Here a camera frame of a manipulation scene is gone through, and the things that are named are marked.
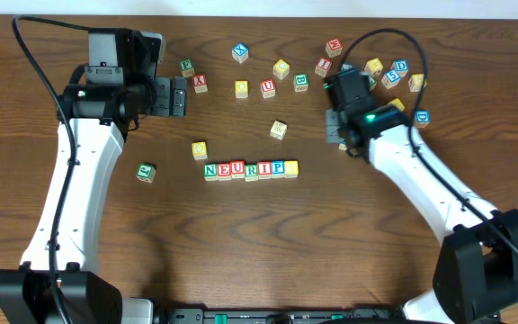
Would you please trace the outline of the yellow S wooden block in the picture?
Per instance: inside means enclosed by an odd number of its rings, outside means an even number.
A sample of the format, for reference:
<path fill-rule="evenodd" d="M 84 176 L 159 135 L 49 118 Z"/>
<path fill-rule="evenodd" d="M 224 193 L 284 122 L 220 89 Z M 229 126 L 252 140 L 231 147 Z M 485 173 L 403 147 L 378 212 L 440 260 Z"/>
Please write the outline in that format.
<path fill-rule="evenodd" d="M 284 162 L 284 177 L 296 178 L 299 176 L 299 162 L 297 160 L 286 160 Z"/>

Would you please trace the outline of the blue P wooden block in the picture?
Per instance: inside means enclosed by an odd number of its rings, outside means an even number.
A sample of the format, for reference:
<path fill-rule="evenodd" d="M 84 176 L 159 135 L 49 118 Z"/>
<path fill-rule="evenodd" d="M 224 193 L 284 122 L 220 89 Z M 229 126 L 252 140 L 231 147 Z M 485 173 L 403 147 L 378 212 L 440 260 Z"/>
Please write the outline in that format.
<path fill-rule="evenodd" d="M 283 160 L 274 160 L 271 162 L 271 177 L 283 178 L 285 177 L 285 167 Z"/>

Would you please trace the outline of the green N wooden block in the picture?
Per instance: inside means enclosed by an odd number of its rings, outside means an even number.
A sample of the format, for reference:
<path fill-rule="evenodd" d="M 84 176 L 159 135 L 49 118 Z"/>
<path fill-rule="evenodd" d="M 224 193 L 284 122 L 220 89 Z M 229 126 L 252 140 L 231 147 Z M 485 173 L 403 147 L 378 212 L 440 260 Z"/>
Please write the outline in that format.
<path fill-rule="evenodd" d="M 206 164 L 204 166 L 204 179 L 206 181 L 217 181 L 219 179 L 217 164 Z"/>

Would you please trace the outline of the red E wooden block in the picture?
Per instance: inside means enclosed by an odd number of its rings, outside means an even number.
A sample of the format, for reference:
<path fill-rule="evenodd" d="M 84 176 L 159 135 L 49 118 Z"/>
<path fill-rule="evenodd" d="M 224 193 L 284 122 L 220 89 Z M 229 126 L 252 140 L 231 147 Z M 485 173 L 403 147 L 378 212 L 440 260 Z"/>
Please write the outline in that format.
<path fill-rule="evenodd" d="M 229 163 L 218 164 L 218 180 L 228 181 L 232 179 L 231 165 Z"/>

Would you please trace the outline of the green R wooden block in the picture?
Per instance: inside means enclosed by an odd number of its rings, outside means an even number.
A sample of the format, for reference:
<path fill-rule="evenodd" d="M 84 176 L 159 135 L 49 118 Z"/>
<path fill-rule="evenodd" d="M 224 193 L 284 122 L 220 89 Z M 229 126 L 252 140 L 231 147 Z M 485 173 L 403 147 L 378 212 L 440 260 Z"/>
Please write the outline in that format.
<path fill-rule="evenodd" d="M 245 164 L 245 181 L 253 182 L 259 179 L 257 164 Z"/>

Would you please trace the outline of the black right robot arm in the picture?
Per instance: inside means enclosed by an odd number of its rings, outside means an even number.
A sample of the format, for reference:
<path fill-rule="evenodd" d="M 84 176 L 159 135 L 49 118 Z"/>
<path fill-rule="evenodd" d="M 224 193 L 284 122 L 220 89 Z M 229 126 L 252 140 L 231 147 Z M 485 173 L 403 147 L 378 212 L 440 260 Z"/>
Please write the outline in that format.
<path fill-rule="evenodd" d="M 326 111 L 330 143 L 342 142 L 406 196 L 440 253 L 431 290 L 404 303 L 408 323 L 479 323 L 518 303 L 518 211 L 499 211 L 472 192 L 392 105 Z"/>

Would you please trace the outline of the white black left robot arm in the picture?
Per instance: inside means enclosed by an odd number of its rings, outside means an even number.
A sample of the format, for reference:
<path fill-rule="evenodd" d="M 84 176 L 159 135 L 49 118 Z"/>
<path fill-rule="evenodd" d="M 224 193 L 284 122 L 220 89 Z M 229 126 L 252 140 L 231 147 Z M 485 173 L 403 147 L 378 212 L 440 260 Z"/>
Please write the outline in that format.
<path fill-rule="evenodd" d="M 165 323 L 149 299 L 125 298 L 98 275 L 103 208 L 131 121 L 182 117 L 187 81 L 143 76 L 80 83 L 63 95 L 58 156 L 38 228 L 16 269 L 0 269 L 0 309 L 11 323 Z"/>

